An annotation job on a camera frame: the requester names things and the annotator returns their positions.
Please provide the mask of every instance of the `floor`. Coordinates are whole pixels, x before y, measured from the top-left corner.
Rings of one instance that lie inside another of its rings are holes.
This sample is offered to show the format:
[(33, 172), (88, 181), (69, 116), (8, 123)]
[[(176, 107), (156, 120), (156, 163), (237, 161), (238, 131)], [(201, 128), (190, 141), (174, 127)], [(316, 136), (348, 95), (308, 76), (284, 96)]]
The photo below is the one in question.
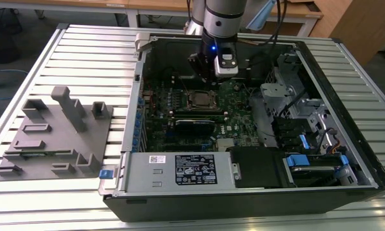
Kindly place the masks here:
[[(33, 10), (20, 10), (18, 19), (24, 30), (14, 35), (14, 42), (21, 50), (21, 59), (10, 64), (0, 64), (0, 69), (29, 71), (58, 23), (97, 26), (117, 25), (114, 15), (108, 13), (45, 11), (45, 19), (38, 20)], [(181, 29), (186, 21), (184, 17), (172, 18), (168, 16), (154, 18), (154, 23), (148, 23), (148, 18), (144, 16), (140, 19), (142, 27), (166, 29)], [(381, 54), (373, 57), (365, 66), (365, 70), (385, 94), (385, 58)], [(14, 95), (24, 77), (22, 73), (0, 72), (0, 98), (8, 98)], [(8, 103), (9, 100), (0, 100), (0, 116)]]

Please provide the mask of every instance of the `gray plastic tab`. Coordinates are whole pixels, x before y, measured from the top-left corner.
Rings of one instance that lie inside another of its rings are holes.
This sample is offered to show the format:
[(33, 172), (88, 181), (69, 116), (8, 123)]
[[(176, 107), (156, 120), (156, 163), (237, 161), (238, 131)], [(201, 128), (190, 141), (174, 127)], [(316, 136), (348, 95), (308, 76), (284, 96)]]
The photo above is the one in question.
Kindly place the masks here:
[(14, 152), (14, 153), (4, 153), (2, 158), (5, 158), (8, 161), (14, 161), (14, 160), (25, 160), (25, 156), (22, 156), (22, 153)]
[(90, 108), (92, 115), (94, 119), (108, 119), (110, 117), (104, 102), (93, 102)]
[(77, 151), (73, 149), (69, 152), (57, 152), (54, 155), (61, 159), (76, 159), (77, 158)]
[(45, 147), (44, 141), (16, 141), (13, 148), (16, 149), (38, 149)]
[(2, 177), (20, 176), (21, 173), (22, 169), (17, 165), (9, 165), (5, 167), (0, 166), (0, 176)]
[(94, 155), (90, 154), (88, 160), (84, 158), (81, 154), (78, 154), (76, 166), (80, 168), (82, 172), (98, 172), (101, 163), (94, 158)]
[(44, 120), (40, 111), (48, 110), (48, 107), (41, 100), (26, 100), (21, 110), (33, 122), (38, 122)]
[(56, 175), (73, 174), (76, 172), (74, 167), (69, 163), (53, 163), (50, 170)]
[(50, 132), (52, 127), (49, 124), (26, 124), (21, 127), (25, 133), (29, 132)]
[(70, 90), (65, 86), (56, 86), (52, 90), (52, 99), (60, 103), (62, 112), (77, 132), (86, 130), (85, 123), (81, 119), (80, 110), (82, 106), (80, 102), (70, 99)]

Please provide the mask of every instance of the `wooden table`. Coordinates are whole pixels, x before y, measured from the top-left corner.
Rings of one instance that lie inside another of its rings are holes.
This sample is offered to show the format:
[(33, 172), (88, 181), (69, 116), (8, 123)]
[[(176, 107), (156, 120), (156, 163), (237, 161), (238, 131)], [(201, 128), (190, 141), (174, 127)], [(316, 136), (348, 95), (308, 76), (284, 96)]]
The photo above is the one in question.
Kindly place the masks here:
[[(129, 0), (125, 8), (130, 27), (138, 27), (140, 14), (188, 16), (185, 0)], [(277, 21), (277, 12), (274, 7), (268, 17), (269, 22)], [(322, 15), (321, 12), (312, 12), (302, 3), (289, 3), (284, 22), (302, 24), (297, 36), (306, 37)]]
[[(124, 13), (128, 15), (130, 27), (140, 26), (140, 15), (188, 16), (185, 0), (0, 0), (2, 8), (24, 8), (33, 10), (76, 11)], [(321, 12), (309, 11), (305, 4), (289, 3), (284, 22), (302, 24), (297, 33), (306, 37), (314, 27)], [(274, 7), (268, 21), (277, 21), (277, 8)]]
[(128, 0), (0, 0), (1, 8), (97, 13), (125, 13), (126, 4)]

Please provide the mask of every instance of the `white sticker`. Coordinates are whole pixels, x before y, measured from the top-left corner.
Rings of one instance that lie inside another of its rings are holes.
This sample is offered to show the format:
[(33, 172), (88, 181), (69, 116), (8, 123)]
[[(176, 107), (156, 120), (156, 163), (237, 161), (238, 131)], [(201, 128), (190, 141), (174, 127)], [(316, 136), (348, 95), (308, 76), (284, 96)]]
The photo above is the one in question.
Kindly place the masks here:
[(320, 15), (312, 15), (312, 14), (308, 14), (305, 15), (306, 18), (320, 18), (321, 16)]
[(112, 7), (124, 7), (122, 4), (106, 4), (106, 6), (112, 6)]
[(149, 163), (150, 164), (164, 164), (165, 163), (165, 156), (164, 155), (150, 155), (149, 156)]

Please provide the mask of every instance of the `barcode sticker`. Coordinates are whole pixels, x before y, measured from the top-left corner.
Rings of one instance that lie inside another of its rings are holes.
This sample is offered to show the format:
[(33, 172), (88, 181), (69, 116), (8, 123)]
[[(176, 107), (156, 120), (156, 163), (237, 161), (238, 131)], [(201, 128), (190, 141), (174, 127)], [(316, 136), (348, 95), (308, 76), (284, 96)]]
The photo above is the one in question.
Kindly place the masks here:
[(112, 7), (124, 7), (122, 4), (106, 4), (106, 6), (112, 6)]
[(150, 164), (165, 164), (165, 156), (164, 155), (150, 155), (149, 156)]

